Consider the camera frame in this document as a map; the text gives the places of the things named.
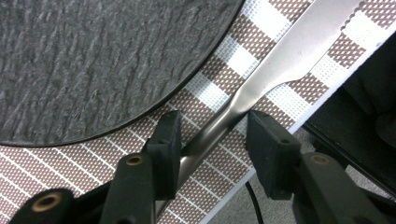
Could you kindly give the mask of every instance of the black plate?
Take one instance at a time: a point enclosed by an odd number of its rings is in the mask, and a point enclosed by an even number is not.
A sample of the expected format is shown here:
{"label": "black plate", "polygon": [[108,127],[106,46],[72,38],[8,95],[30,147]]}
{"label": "black plate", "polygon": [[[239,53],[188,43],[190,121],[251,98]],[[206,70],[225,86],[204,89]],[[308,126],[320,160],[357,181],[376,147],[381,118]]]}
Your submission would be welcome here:
{"label": "black plate", "polygon": [[76,143],[141,118],[196,73],[241,5],[2,1],[0,144]]}

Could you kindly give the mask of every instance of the checkered placemat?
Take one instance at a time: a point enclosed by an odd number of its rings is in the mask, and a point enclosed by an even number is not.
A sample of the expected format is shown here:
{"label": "checkered placemat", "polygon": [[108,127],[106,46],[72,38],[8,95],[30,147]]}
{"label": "checkered placemat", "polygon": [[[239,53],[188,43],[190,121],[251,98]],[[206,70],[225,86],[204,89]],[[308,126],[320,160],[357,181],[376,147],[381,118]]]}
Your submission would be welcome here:
{"label": "checkered placemat", "polygon": [[[309,5],[305,0],[247,0],[215,54],[186,87],[121,131],[67,147],[0,147],[0,222],[7,223],[41,190],[68,188],[78,196],[107,182],[117,161],[139,151],[167,111],[182,111],[182,141],[189,142]],[[276,87],[255,109],[295,132],[396,31],[395,21],[394,0],[368,1],[306,77]],[[207,222],[254,174],[245,151],[246,126],[244,119],[210,154],[160,223]]]}

